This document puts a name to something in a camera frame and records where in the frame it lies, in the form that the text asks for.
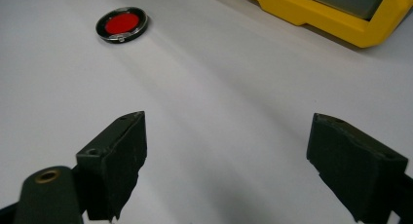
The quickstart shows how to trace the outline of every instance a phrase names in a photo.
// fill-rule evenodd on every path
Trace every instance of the yellow box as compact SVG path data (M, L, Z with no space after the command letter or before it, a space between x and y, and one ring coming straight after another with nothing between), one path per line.
M385 41L413 6L413 0L383 0L371 20L360 19L315 0L257 0L261 8L294 25L309 24L358 47Z

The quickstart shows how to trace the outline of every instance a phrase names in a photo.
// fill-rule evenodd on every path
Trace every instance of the yellow case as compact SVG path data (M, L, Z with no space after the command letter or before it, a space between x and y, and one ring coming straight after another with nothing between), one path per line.
M360 19L314 0L257 0L261 8L294 25L308 23L358 47L388 38L413 6L413 0L383 0L371 20Z

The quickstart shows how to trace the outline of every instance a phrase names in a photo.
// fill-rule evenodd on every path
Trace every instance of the red circle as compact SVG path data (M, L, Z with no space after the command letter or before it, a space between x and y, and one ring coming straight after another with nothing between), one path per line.
M128 32L139 23L139 17L131 13L123 13L110 19L105 29L110 34L119 34Z

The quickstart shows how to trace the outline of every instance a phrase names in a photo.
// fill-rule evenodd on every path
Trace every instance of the screw hole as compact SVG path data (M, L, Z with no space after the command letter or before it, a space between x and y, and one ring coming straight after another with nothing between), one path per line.
M56 169L48 170L45 171L41 174L39 174L36 178L35 181L36 183L49 183L52 182L53 180L57 179L57 177L60 175L60 171Z
M99 150L97 149L90 149L86 152L89 155L99 155Z

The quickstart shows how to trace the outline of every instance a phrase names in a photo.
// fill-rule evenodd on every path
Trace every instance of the white table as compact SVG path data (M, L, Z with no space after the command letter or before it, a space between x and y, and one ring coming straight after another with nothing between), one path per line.
M98 19L127 6L148 30L100 40ZM413 159L412 32L410 17L358 50L250 0L0 0L0 207L144 110L148 159L119 223L354 223L306 160L313 114Z

